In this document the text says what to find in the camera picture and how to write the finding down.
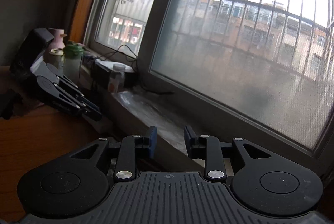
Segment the green lidded plastic bottle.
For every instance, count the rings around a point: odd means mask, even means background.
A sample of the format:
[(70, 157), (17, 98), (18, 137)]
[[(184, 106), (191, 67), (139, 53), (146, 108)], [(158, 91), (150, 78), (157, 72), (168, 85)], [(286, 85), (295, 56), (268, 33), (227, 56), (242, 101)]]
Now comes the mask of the green lidded plastic bottle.
[(84, 47), (82, 44), (68, 41), (63, 49), (64, 65), (63, 74), (69, 78), (73, 83), (79, 81), (80, 66), (84, 54)]

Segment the black box on sill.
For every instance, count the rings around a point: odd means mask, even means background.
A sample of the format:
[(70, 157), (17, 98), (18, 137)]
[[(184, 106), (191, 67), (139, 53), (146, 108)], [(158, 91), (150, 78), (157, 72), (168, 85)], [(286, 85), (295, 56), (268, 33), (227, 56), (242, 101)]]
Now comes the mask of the black box on sill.
[[(120, 62), (102, 61), (99, 59), (96, 59), (94, 61), (93, 66), (91, 68), (92, 91), (100, 93), (108, 92), (110, 73), (113, 68), (113, 65), (116, 63)], [(134, 70), (128, 65), (125, 66), (126, 66), (125, 82), (122, 91), (133, 89), (137, 81)]]

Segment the pink bottle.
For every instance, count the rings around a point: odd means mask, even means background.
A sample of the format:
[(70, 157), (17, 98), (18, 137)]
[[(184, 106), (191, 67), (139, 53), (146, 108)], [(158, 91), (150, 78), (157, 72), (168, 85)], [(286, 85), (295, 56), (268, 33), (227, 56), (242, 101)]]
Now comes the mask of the pink bottle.
[(63, 49), (65, 47), (63, 39), (67, 36), (64, 29), (49, 28), (48, 31), (54, 36), (54, 39), (50, 43), (48, 49)]

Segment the white capped bottle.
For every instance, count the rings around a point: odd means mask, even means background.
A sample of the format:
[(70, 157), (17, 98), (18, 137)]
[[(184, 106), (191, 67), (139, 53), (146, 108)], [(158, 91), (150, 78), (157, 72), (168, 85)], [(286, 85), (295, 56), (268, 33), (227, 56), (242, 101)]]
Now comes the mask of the white capped bottle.
[(110, 79), (108, 84), (108, 92), (118, 93), (123, 90), (125, 82), (126, 66), (124, 64), (116, 63), (110, 73)]

